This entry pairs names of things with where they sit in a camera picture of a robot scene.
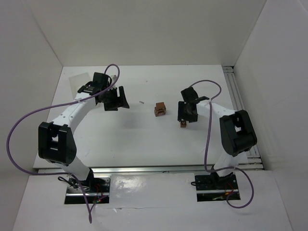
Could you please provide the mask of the brown wood block small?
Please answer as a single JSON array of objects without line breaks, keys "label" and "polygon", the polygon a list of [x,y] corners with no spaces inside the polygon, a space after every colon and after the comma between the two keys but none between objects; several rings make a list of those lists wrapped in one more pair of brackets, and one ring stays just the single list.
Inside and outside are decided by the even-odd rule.
[{"label": "brown wood block small", "polygon": [[180,127],[185,128],[187,126],[187,121],[181,121],[180,122]]}]

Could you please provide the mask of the white cardboard box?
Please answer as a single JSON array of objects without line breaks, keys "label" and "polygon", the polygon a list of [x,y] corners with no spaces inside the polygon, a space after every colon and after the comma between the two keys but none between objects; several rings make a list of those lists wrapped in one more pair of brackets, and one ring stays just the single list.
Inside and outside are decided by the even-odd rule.
[{"label": "white cardboard box", "polygon": [[86,85],[90,81],[92,81],[92,79],[88,73],[83,73],[83,74],[69,77],[69,84],[70,84],[73,99],[76,97],[77,91],[82,86]]}]

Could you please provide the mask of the brown wood block long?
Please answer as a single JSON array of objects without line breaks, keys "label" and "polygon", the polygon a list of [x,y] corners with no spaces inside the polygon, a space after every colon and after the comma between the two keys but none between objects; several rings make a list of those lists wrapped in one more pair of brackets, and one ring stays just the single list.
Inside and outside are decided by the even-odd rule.
[{"label": "brown wood block long", "polygon": [[167,112],[167,110],[156,110],[155,108],[154,108],[154,114],[160,114],[160,113],[162,113],[162,114],[166,114],[166,112]]}]

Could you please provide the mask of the brown wood block notched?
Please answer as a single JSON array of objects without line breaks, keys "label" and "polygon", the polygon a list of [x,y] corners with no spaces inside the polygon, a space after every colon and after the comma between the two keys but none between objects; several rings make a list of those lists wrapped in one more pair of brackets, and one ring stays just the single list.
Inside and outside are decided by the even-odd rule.
[{"label": "brown wood block notched", "polygon": [[162,114],[162,113],[160,113],[160,114],[155,114],[155,117],[162,117],[162,116],[165,116],[166,114]]}]

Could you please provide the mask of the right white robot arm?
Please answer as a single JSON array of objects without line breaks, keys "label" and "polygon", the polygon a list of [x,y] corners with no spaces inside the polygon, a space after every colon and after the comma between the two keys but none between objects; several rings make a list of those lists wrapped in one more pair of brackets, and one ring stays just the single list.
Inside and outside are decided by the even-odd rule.
[{"label": "right white robot arm", "polygon": [[206,96],[199,97],[193,87],[182,90],[181,95],[183,101],[178,102],[181,128],[187,123],[197,122],[199,116],[209,119],[209,132],[214,122],[219,123],[223,151],[209,173],[210,183],[215,186],[224,184],[231,178],[242,156],[257,143],[249,114],[245,110],[234,111],[212,103]]}]

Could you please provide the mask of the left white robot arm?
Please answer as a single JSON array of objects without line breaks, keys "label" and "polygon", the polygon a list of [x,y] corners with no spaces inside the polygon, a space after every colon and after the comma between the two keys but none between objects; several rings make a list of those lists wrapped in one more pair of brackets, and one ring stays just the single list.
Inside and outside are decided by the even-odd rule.
[{"label": "left white robot arm", "polygon": [[114,86],[116,80],[105,73],[94,73],[93,80],[81,86],[68,106],[51,122],[38,127],[38,155],[65,172],[74,175],[82,186],[90,188],[98,183],[93,170],[77,157],[74,132],[84,117],[102,103],[105,111],[129,108],[124,88]]}]

